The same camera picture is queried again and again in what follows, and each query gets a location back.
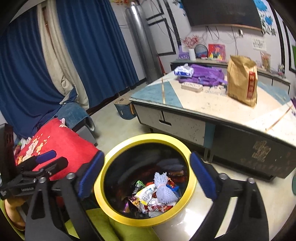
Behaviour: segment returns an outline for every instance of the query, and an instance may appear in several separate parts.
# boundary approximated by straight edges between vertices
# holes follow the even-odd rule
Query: person's hand
[[[26,223],[24,222],[16,208],[23,205],[24,202],[25,199],[21,197],[12,197],[5,199],[4,201],[7,216],[10,218],[14,226],[21,230],[25,228]]]

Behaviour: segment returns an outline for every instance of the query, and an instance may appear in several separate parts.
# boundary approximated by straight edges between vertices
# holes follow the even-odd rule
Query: coffee table
[[[252,108],[222,86],[181,88],[171,72],[130,97],[139,122],[203,148],[204,160],[265,180],[296,167],[296,117],[287,92],[258,82]]]

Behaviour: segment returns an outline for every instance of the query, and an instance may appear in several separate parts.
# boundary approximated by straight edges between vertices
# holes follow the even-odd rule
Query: gray cylinder
[[[147,82],[152,83],[162,77],[162,71],[145,13],[142,7],[135,5],[134,2],[131,2],[125,13],[127,24],[139,51]]]

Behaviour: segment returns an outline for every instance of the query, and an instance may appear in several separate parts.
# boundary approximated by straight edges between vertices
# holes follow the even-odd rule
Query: yellow trash can rim
[[[104,177],[105,174],[111,165],[111,163],[123,152],[130,149],[133,146],[145,144],[145,143],[160,143],[167,146],[170,146],[177,150],[184,160],[187,161],[188,170],[189,170],[189,180],[187,184],[187,188],[181,197],[181,199],[176,203],[176,205],[168,210],[167,212],[163,213],[162,215],[159,215],[154,218],[148,218],[148,219],[133,219],[125,217],[121,214],[119,214],[117,211],[115,211],[109,204],[109,202],[106,199],[106,196],[104,194]],[[102,210],[113,220],[130,225],[130,226],[136,226],[136,227],[151,227],[156,226],[158,224],[164,223],[168,221],[169,219],[176,216],[186,205],[190,202],[192,195],[195,191],[196,186],[196,177],[194,175],[194,172],[192,171],[190,167],[190,150],[188,147],[183,144],[181,141],[177,140],[174,137],[164,135],[164,134],[143,134],[139,136],[132,137],[128,140],[125,140],[115,146],[106,156],[105,156],[105,163],[104,166],[95,182],[94,185],[94,193],[96,200]]]

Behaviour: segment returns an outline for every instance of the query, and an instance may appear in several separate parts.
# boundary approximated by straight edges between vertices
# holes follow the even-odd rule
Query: blue curtain
[[[62,33],[94,107],[138,82],[109,0],[57,0]]]
[[[27,138],[49,120],[63,99],[43,57],[36,7],[12,21],[0,38],[0,110]]]

